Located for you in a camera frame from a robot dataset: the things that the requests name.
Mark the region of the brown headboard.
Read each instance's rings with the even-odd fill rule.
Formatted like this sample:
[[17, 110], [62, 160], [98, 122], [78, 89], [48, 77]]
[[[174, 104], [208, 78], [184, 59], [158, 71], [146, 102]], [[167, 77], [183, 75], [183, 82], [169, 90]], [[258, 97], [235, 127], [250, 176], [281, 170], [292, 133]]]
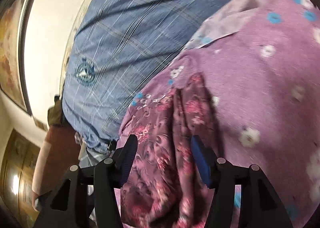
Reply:
[[51, 126], [37, 158], [33, 182], [32, 205], [40, 212], [43, 196], [53, 190], [67, 169], [79, 163], [80, 145], [75, 143], [75, 130], [70, 126]]

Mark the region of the wooden cabinet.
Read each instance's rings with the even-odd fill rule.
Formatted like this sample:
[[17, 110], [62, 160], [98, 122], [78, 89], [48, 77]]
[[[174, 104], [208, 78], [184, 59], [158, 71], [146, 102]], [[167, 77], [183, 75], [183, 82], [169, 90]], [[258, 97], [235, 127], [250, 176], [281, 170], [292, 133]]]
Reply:
[[22, 227], [33, 227], [32, 180], [40, 148], [13, 130], [1, 166], [1, 197]]

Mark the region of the olive green cloth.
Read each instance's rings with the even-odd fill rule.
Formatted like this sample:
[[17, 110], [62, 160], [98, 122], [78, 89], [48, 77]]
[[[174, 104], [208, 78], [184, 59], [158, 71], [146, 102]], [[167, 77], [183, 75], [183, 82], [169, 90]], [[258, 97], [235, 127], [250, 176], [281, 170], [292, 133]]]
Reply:
[[59, 95], [54, 96], [54, 105], [48, 109], [47, 114], [48, 125], [56, 127], [67, 126], [67, 120], [62, 109], [62, 99]]

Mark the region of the blue plaid quilt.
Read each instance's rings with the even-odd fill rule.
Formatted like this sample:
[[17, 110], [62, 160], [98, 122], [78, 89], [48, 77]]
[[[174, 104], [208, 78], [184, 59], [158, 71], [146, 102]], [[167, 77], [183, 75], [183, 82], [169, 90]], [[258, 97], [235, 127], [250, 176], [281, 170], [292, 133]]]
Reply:
[[127, 107], [229, 1], [91, 1], [74, 37], [62, 94], [63, 113], [88, 148], [111, 151]]

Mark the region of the dark purple floral garment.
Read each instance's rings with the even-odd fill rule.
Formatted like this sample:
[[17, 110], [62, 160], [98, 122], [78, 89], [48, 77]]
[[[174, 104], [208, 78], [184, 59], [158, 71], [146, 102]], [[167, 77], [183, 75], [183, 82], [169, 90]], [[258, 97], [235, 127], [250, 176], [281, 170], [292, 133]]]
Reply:
[[219, 150], [217, 120], [203, 75], [171, 88], [132, 114], [138, 149], [120, 191], [121, 220], [132, 227], [204, 227], [213, 198], [201, 181], [191, 138]]

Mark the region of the light purple flowered blanket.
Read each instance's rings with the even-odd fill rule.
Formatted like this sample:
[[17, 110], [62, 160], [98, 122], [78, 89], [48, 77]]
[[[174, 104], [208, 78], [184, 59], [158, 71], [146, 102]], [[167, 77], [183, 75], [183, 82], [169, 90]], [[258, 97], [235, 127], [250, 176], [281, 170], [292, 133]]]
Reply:
[[217, 156], [259, 165], [294, 227], [319, 204], [319, 9], [310, 0], [231, 0], [204, 21], [174, 62], [130, 105], [154, 105], [204, 77], [217, 120]]

